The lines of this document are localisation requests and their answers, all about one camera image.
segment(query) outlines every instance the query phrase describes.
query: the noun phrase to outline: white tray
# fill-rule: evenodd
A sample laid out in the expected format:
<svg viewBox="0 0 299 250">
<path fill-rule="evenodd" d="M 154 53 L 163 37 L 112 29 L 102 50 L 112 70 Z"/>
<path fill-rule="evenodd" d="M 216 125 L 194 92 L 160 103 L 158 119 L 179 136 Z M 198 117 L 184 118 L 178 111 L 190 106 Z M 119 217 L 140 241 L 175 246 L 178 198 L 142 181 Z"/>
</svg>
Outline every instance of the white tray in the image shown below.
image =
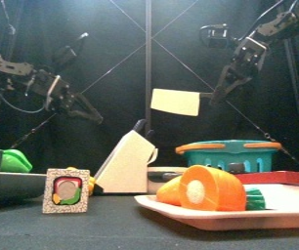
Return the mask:
<svg viewBox="0 0 299 250">
<path fill-rule="evenodd" d="M 299 212 L 212 212 L 187 209 L 156 201 L 155 195 L 135 196 L 140 205 L 174 220 L 204 230 L 299 228 Z"/>
</svg>

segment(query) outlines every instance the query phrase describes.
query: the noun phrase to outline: metal pole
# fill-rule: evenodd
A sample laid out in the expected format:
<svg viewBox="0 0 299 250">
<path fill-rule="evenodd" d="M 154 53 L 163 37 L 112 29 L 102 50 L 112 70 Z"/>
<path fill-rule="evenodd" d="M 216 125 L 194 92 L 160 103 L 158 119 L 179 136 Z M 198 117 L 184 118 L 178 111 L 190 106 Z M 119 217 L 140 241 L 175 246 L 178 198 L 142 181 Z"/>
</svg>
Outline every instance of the metal pole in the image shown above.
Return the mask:
<svg viewBox="0 0 299 250">
<path fill-rule="evenodd" d="M 152 17 L 152 2 L 151 0 L 147 0 L 147 104 L 146 104 L 146 117 L 147 117 L 147 127 L 146 127 L 146 133 L 148 134 L 151 130 L 151 91 L 152 91 L 152 85 L 151 85 L 151 74 L 152 74 L 152 30 L 151 30 L 151 17 Z"/>
</svg>

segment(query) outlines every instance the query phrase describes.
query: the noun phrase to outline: cable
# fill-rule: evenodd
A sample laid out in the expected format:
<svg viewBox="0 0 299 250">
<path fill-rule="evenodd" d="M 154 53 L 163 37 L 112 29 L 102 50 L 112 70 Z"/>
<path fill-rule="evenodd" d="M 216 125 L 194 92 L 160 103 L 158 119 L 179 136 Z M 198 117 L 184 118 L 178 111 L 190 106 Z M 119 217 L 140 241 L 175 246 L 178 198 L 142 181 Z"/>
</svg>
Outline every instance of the cable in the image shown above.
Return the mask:
<svg viewBox="0 0 299 250">
<path fill-rule="evenodd" d="M 20 112 L 23 112 L 23 113 L 40 113 L 40 112 L 44 110 L 44 108 L 46 108 L 46 104 L 43 104 L 43 107 L 42 107 L 42 109 L 39 109 L 39 110 L 29 111 L 29 110 L 20 109 L 19 107 L 16 107 L 15 105 L 12 105 L 12 104 L 7 101 L 7 99 L 4 98 L 3 94 L 1 94 L 1 91 L 0 91 L 0 99 L 1 99 L 1 101 L 3 101 L 11 108 L 13 108 L 15 110 L 17 110 L 17 111 L 20 111 Z"/>
</svg>

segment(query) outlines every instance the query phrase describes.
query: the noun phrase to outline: teal basket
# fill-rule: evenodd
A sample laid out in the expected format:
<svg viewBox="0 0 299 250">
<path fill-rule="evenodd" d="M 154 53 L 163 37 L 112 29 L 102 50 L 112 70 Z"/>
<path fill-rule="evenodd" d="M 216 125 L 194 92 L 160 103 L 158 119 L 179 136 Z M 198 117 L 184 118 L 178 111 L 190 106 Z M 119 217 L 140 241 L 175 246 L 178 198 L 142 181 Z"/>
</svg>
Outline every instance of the teal basket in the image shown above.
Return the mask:
<svg viewBox="0 0 299 250">
<path fill-rule="evenodd" d="M 176 153 L 188 161 L 188 166 L 211 165 L 228 171 L 230 163 L 244 163 L 247 172 L 270 172 L 272 154 L 280 143 L 268 141 L 207 141 L 176 147 Z"/>
</svg>

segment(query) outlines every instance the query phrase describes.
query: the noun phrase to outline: plastic knife block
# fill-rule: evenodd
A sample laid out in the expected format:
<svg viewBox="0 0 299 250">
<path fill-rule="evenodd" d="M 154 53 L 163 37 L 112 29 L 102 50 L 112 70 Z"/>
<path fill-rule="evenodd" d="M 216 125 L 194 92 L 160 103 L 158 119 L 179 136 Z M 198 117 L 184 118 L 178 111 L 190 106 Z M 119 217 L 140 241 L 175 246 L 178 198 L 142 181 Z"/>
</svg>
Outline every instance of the plastic knife block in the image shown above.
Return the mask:
<svg viewBox="0 0 299 250">
<path fill-rule="evenodd" d="M 155 145 L 132 130 L 114 148 L 95 175 L 102 192 L 148 192 L 148 164 L 156 156 Z"/>
</svg>

